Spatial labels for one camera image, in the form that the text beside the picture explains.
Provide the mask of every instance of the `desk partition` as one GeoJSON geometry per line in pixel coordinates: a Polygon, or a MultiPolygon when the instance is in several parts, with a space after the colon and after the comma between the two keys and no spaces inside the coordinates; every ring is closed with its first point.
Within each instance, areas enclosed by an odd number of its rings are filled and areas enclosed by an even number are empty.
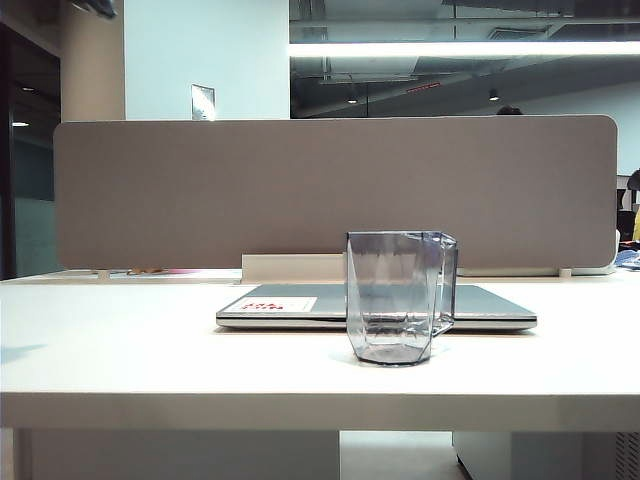
{"type": "Polygon", "coordinates": [[[597,115],[65,123],[55,175],[67,268],[239,267],[370,229],[443,229],[469,269],[614,251],[616,126],[597,115]]]}

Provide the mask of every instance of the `desk surface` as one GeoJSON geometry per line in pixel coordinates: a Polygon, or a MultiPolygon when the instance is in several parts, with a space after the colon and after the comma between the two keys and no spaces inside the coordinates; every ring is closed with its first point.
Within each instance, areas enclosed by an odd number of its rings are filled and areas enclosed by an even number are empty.
{"type": "Polygon", "coordinates": [[[4,282],[2,426],[640,430],[640,274],[461,281],[538,327],[447,334],[427,363],[384,368],[344,333],[217,328],[249,286],[4,282]]]}

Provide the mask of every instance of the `laptop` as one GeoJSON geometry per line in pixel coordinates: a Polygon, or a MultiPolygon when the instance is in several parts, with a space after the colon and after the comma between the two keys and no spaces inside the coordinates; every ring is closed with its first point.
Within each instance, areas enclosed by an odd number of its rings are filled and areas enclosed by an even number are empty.
{"type": "MultiPolygon", "coordinates": [[[[477,285],[457,285],[456,330],[524,330],[537,316],[477,285]]],[[[261,285],[216,313],[221,327],[346,330],[343,284],[261,285]]]]}

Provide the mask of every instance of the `white wall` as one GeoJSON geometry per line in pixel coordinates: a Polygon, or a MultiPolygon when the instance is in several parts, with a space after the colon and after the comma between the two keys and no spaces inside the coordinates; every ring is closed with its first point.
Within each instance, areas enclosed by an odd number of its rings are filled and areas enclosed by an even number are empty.
{"type": "MultiPolygon", "coordinates": [[[[594,88],[576,93],[556,95],[518,102],[509,100],[527,115],[601,113],[612,117],[618,125],[618,174],[630,175],[640,168],[640,82],[594,88]]],[[[460,115],[492,115],[499,102],[460,115]]]]}
{"type": "Polygon", "coordinates": [[[218,119],[289,118],[288,0],[127,0],[127,119],[191,119],[191,84],[218,119]]]}

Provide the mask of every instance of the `spotlight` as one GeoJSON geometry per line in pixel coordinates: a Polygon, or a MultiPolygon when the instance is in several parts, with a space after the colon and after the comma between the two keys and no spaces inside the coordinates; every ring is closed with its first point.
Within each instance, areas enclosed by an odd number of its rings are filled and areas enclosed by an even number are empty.
{"type": "Polygon", "coordinates": [[[356,94],[356,87],[353,83],[351,83],[349,87],[349,96],[347,97],[347,103],[356,104],[358,103],[358,95],[356,94]]]}

